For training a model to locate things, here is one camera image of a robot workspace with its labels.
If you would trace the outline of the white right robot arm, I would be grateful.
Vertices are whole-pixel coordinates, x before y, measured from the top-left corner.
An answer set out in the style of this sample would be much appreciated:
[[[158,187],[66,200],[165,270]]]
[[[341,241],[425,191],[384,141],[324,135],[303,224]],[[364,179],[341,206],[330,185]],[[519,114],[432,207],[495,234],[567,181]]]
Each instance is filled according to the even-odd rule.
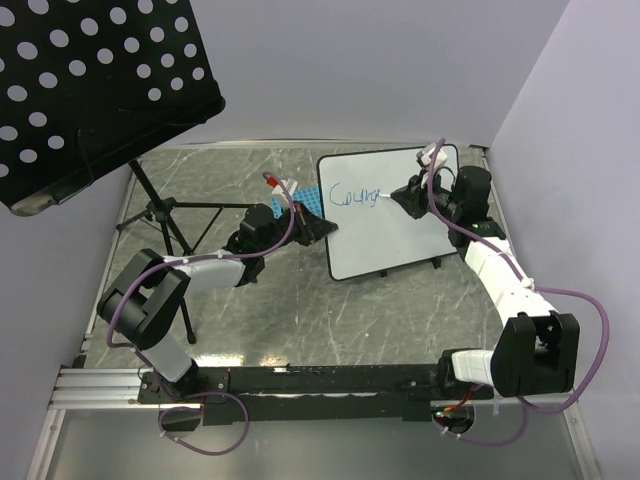
[[[471,384],[493,387],[503,397],[565,393],[574,386],[580,327],[559,313],[534,289],[510,249],[500,225],[489,214],[490,173],[476,166],[459,169],[452,187],[421,172],[393,191],[413,219],[439,213],[448,238],[476,274],[503,324],[492,350],[454,349],[443,353],[438,390],[458,398]]]

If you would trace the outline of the white whiteboard black frame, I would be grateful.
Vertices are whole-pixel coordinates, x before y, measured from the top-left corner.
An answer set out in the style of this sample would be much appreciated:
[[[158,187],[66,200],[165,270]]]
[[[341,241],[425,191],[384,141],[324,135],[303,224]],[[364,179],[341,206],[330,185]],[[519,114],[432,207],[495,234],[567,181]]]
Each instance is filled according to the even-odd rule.
[[[338,225],[325,238],[335,281],[451,255],[447,227],[428,213],[411,218],[380,198],[420,172],[417,147],[325,155],[317,162],[324,218]]]

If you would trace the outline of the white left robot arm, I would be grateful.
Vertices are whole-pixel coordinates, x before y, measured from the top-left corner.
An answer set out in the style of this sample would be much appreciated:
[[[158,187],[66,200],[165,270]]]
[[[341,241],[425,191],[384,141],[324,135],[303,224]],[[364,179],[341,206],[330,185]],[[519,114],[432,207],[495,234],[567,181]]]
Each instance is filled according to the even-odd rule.
[[[159,377],[162,390],[177,402],[201,386],[199,366],[170,333],[188,295],[253,283],[265,256],[292,242],[310,246],[338,225],[295,202],[276,217],[264,204],[250,207],[222,249],[204,255],[136,253],[102,294],[97,315],[109,324],[108,344],[131,348]]]

